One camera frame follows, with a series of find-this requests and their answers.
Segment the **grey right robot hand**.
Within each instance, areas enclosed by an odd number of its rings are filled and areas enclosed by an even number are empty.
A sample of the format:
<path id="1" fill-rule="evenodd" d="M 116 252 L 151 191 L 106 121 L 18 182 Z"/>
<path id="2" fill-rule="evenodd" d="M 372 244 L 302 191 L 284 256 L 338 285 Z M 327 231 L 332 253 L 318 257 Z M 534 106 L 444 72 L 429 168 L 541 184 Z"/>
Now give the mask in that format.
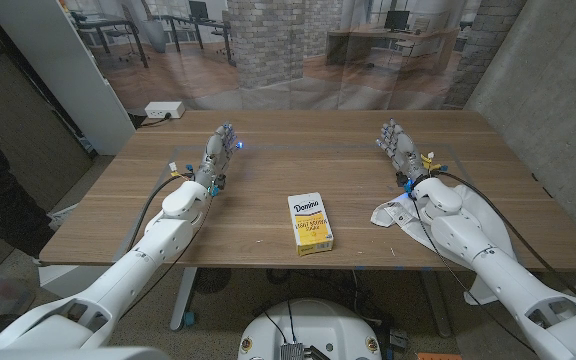
<path id="1" fill-rule="evenodd" d="M 429 170 L 424 166 L 422 156 L 412 138 L 393 118 L 383 124 L 376 144 L 389 157 L 400 187 L 412 190 L 429 177 Z"/>

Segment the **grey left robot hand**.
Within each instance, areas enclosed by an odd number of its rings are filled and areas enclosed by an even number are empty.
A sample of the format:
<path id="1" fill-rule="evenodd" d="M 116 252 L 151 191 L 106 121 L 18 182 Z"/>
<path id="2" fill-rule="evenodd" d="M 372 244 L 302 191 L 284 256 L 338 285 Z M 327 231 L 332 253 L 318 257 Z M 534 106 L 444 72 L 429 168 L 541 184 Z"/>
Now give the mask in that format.
<path id="1" fill-rule="evenodd" d="M 194 180 L 212 196 L 225 188 L 226 171 L 233 154 L 243 148 L 230 122 L 218 127 L 209 137 Z"/>

